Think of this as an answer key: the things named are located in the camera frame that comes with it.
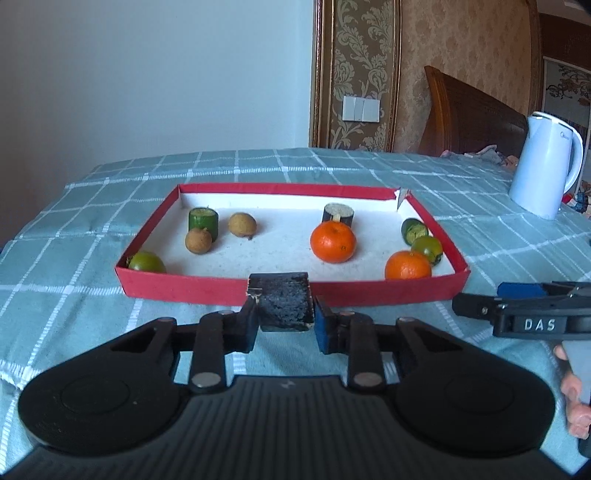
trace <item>wooden headboard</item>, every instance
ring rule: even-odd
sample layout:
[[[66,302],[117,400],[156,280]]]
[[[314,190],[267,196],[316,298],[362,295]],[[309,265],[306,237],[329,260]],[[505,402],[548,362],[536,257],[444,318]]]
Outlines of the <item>wooden headboard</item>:
[[[524,115],[467,83],[426,66],[431,112],[418,152],[438,157],[444,150],[477,152],[496,144],[519,157],[527,135]]]

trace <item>electric kettle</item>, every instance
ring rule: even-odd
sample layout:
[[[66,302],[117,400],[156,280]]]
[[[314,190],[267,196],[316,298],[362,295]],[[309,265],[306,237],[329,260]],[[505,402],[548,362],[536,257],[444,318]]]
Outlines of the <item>electric kettle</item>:
[[[581,171],[583,139],[568,123],[548,113],[532,113],[527,124],[509,197],[525,210],[553,220]]]

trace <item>white switch panel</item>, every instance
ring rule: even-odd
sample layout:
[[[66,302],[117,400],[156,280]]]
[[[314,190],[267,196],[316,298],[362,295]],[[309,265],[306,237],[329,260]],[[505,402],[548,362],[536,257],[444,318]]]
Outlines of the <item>white switch panel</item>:
[[[379,122],[379,100],[373,98],[363,99],[362,122]]]
[[[343,120],[346,122],[379,122],[379,100],[344,96]]]

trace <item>finger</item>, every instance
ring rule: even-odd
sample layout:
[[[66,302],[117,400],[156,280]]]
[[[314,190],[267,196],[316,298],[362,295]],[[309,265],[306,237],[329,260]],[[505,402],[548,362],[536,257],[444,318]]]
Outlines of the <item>finger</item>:
[[[560,358],[561,360],[568,360],[569,356],[566,354],[566,351],[564,351],[564,347],[562,346],[562,343],[559,343],[558,345],[556,345],[554,347],[554,354]]]
[[[566,395],[570,401],[578,402],[579,395],[583,391],[583,383],[579,377],[576,377],[574,373],[569,371],[562,379],[560,391]]]
[[[579,427],[578,425],[569,425],[569,433],[578,439],[587,440],[589,438],[589,427]]]
[[[591,425],[591,407],[582,403],[568,402],[566,405],[566,418],[569,423],[585,429]]]

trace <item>teal plaid cloth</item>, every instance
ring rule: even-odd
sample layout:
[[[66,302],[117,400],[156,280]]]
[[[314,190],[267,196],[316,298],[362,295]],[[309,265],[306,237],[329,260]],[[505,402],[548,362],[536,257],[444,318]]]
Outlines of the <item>teal plaid cloth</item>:
[[[503,281],[591,278],[591,222],[568,208],[553,222],[527,213],[508,197],[509,173],[465,157],[296,148],[102,165],[67,185],[0,256],[0,473],[31,449],[17,402],[32,377],[156,317],[191,323],[223,307],[127,298],[114,265],[176,184],[233,181],[410,188],[470,264],[469,292],[493,294]],[[569,471],[583,464],[566,432],[558,390],[564,366],[554,359],[552,345],[493,338],[485,322],[456,317],[449,301],[359,310],[378,323],[417,317],[534,371],[557,398],[545,451]],[[313,332],[260,333],[253,353],[228,355],[226,362],[229,378],[346,371],[343,356],[318,353]],[[385,369],[396,381],[389,359]],[[184,356],[176,380],[186,381],[188,371]]]

